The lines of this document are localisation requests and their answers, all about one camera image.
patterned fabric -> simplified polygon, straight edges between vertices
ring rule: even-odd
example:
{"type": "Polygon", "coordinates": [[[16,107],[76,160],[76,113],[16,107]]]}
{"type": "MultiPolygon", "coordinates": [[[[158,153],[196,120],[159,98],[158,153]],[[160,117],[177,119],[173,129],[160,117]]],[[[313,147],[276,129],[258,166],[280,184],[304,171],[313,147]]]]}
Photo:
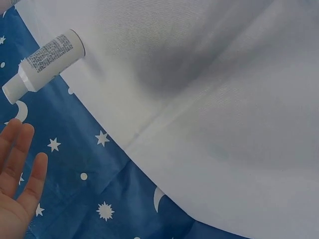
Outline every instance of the patterned fabric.
{"type": "MultiPolygon", "coordinates": [[[[0,16],[0,85],[38,45],[19,14],[0,16]]],[[[126,156],[56,77],[11,105],[0,93],[0,130],[11,118],[35,127],[20,194],[35,155],[48,154],[43,196],[26,238],[238,239],[189,217],[126,156]]]]}

crescent moon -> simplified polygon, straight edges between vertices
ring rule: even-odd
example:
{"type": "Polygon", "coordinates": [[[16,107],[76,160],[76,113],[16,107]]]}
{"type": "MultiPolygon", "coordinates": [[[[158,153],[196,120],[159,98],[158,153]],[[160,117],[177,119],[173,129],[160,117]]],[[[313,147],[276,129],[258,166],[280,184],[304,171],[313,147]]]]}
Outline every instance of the crescent moon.
{"type": "Polygon", "coordinates": [[[16,114],[16,117],[14,117],[14,118],[23,122],[23,121],[25,121],[26,117],[28,116],[28,107],[22,101],[17,101],[16,105],[18,106],[18,113],[16,114]]]}
{"type": "Polygon", "coordinates": [[[154,207],[156,212],[159,212],[159,204],[161,198],[165,195],[165,193],[159,189],[159,187],[156,187],[155,192],[154,192],[154,207]]]}

white star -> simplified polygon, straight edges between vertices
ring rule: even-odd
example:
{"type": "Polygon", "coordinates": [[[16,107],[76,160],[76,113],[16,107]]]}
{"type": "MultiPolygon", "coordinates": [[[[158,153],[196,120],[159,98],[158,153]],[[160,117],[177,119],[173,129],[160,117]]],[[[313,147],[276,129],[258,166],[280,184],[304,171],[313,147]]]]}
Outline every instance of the white star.
{"type": "Polygon", "coordinates": [[[95,137],[98,138],[98,144],[101,143],[103,145],[103,147],[105,146],[105,142],[110,142],[106,137],[108,136],[107,133],[102,133],[102,131],[100,130],[100,135],[96,135],[95,137]]]}
{"type": "Polygon", "coordinates": [[[108,219],[113,219],[112,215],[114,211],[112,210],[111,205],[108,205],[105,202],[99,204],[99,209],[96,211],[100,214],[100,218],[103,218],[106,222],[108,219]]]}
{"type": "Polygon", "coordinates": [[[43,216],[42,214],[42,211],[44,211],[45,209],[44,208],[41,208],[40,207],[40,204],[38,204],[37,208],[36,208],[36,211],[35,211],[35,215],[38,216],[38,215],[41,215],[43,216]]]}
{"type": "Polygon", "coordinates": [[[56,140],[56,138],[54,140],[50,139],[50,144],[48,144],[48,147],[51,147],[51,152],[53,152],[54,150],[59,151],[58,146],[61,143],[58,143],[56,140]]]}
{"type": "Polygon", "coordinates": [[[3,37],[0,37],[0,45],[1,44],[4,44],[4,41],[5,41],[5,37],[3,36],[3,37]]]}
{"type": "Polygon", "coordinates": [[[24,179],[22,178],[22,175],[23,175],[23,173],[21,173],[20,180],[19,180],[19,185],[21,185],[21,182],[24,182],[24,179]]]}

white cloth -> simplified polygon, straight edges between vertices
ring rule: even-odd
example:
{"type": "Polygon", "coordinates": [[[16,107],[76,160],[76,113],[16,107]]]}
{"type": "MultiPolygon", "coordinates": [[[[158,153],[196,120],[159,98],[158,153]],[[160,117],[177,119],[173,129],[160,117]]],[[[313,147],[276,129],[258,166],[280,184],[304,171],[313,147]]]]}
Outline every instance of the white cloth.
{"type": "Polygon", "coordinates": [[[26,0],[40,45],[71,28],[62,74],[131,159],[195,219],[315,238],[319,5],[313,0],[26,0]]]}

white cap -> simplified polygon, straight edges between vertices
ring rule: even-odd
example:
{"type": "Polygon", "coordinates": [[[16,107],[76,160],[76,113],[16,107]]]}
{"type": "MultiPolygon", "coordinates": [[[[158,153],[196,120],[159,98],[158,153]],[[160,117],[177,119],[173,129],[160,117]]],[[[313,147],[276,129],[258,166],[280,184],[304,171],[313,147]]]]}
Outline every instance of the white cap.
{"type": "Polygon", "coordinates": [[[4,86],[2,86],[2,90],[11,104],[15,104],[16,101],[28,92],[28,89],[19,74],[13,76],[4,86]]]}

